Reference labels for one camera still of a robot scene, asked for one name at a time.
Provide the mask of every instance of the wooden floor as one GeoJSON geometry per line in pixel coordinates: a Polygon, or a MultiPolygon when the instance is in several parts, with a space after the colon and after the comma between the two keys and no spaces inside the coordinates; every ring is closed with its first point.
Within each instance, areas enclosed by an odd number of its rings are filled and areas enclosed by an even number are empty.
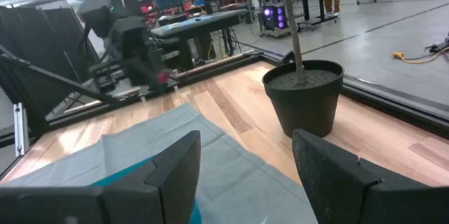
{"type": "MultiPolygon", "coordinates": [[[[190,103],[254,152],[300,182],[291,139],[285,136],[261,78],[272,66],[258,62],[44,135],[4,178],[8,181],[183,103],[190,103]]],[[[449,141],[340,96],[326,140],[392,171],[431,186],[449,185],[449,141]]]]}

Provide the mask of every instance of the black plant pot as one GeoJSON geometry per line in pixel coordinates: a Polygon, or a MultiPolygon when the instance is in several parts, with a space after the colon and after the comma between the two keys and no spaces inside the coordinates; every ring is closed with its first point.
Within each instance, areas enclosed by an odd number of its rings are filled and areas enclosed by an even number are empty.
{"type": "Polygon", "coordinates": [[[324,137],[332,131],[338,94],[343,85],[343,67],[325,60],[304,61],[306,70],[326,70],[338,76],[335,80],[304,89],[281,90],[269,82],[283,74],[296,70],[295,63],[288,63],[270,70],[262,79],[265,92],[272,100],[283,132],[292,137],[294,129],[304,129],[324,137]]]}

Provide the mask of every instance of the soil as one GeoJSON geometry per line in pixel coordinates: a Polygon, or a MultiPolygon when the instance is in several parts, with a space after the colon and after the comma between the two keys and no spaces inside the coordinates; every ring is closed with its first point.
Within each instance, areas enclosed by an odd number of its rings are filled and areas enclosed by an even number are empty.
{"type": "Polygon", "coordinates": [[[269,85],[281,90],[311,88],[329,83],[338,77],[336,73],[325,70],[306,70],[305,74],[306,82],[304,84],[299,83],[296,72],[290,72],[274,78],[269,82],[269,85]]]}

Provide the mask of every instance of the plant stem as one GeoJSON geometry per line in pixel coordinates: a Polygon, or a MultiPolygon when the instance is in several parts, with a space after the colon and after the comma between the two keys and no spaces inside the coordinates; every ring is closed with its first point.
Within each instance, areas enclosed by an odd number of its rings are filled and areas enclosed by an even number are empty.
{"type": "Polygon", "coordinates": [[[290,25],[290,34],[292,36],[293,53],[295,54],[296,60],[296,72],[298,74],[299,84],[303,84],[306,82],[306,75],[304,72],[304,65],[302,64],[300,38],[297,35],[297,27],[295,22],[295,14],[293,12],[292,0],[284,0],[284,3],[286,7],[288,24],[290,25]]]}

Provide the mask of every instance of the gray cloth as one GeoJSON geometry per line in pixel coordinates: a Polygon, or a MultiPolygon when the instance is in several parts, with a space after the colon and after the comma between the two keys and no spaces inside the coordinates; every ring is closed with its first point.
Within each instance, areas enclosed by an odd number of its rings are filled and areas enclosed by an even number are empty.
{"type": "Polygon", "coordinates": [[[307,196],[189,105],[122,132],[2,186],[90,185],[154,156],[192,130],[201,132],[196,200],[204,224],[317,223],[307,196]]]}

